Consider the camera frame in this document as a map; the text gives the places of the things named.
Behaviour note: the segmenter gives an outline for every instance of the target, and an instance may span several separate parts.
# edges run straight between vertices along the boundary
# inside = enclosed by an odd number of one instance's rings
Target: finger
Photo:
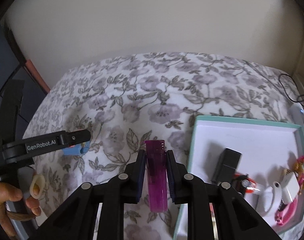
[[[31,209],[32,210],[32,212],[33,212],[33,214],[35,215],[35,216],[40,216],[41,215],[41,208],[40,207],[38,207],[38,208],[33,208],[33,209]]]
[[[0,182],[0,204],[5,201],[19,201],[23,197],[23,193],[20,189],[8,184]]]
[[[18,201],[21,200],[23,194],[21,190],[13,187],[7,183],[0,183],[0,225],[9,236],[15,236],[16,232],[13,225],[5,213],[4,202],[7,200]]]
[[[39,207],[39,201],[37,199],[33,198],[33,197],[29,197],[26,200],[26,205],[30,209],[38,208]]]
[[[16,236],[16,231],[5,213],[5,206],[3,203],[0,205],[0,225],[8,236]]]

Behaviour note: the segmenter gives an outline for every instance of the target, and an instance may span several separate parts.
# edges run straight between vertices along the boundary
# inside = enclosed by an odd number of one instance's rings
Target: floral fabric
[[[145,140],[165,140],[176,160],[186,164],[198,115],[292,122],[280,73],[197,53],[115,57],[71,69],[46,96],[25,138],[88,129],[91,145],[82,157],[57,151],[34,159],[36,171],[46,178],[42,209],[49,216],[81,183],[100,184],[122,173]],[[297,94],[290,80],[282,81],[289,94]],[[178,211],[169,199],[167,212],[150,212],[144,183],[140,203],[125,205],[125,239],[172,239]],[[282,238],[298,239],[303,229],[304,221]]]

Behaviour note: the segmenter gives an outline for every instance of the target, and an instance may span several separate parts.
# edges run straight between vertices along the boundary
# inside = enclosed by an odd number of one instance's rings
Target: purple lighter
[[[150,140],[145,143],[150,210],[156,213],[165,212],[168,210],[168,198],[164,140]]]

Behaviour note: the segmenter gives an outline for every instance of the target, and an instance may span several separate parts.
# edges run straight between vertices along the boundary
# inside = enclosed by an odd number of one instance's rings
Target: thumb
[[[5,201],[19,201],[23,198],[23,193],[20,189],[8,184],[0,182],[0,205]]]

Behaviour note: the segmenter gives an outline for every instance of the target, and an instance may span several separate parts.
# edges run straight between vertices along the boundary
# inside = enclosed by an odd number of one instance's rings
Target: black cable
[[[25,122],[30,123],[29,121],[27,121],[23,116],[21,116],[20,114],[18,114]]]
[[[279,75],[279,78],[278,78],[279,83],[280,83],[280,84],[281,84],[281,86],[283,87],[284,92],[285,92],[286,96],[288,97],[288,99],[289,99],[291,102],[294,102],[294,103],[300,103],[300,104],[301,104],[301,106],[302,106],[302,107],[304,107],[304,105],[301,103],[301,102],[304,102],[304,99],[302,99],[302,100],[298,100],[299,98],[304,97],[304,94],[303,94],[303,95],[299,95],[299,96],[297,97],[297,100],[293,100],[292,98],[290,98],[290,96],[288,95],[288,93],[287,93],[287,92],[286,92],[286,90],[285,90],[284,85],[283,85],[283,84],[282,84],[282,82],[281,82],[281,76],[287,76],[287,77],[290,77],[290,78],[292,79],[292,81],[293,81],[293,83],[294,83],[294,85],[295,85],[296,89],[297,89],[297,90],[299,90],[299,88],[298,88],[298,86],[297,86],[296,82],[294,81],[294,79],[293,79],[293,78],[292,78],[290,75],[288,75],[288,74],[284,74],[284,73],[280,74],[280,75]]]
[[[9,77],[6,79],[6,81],[4,82],[3,86],[2,86],[1,89],[0,89],[0,97],[2,97],[2,93],[3,93],[3,91],[4,91],[4,89],[5,89],[6,85],[7,85],[7,82],[15,76],[15,74],[20,70],[20,68],[21,68],[22,66],[23,66],[23,65],[21,65],[21,64],[18,65],[18,66],[13,70],[13,72],[9,75]]]

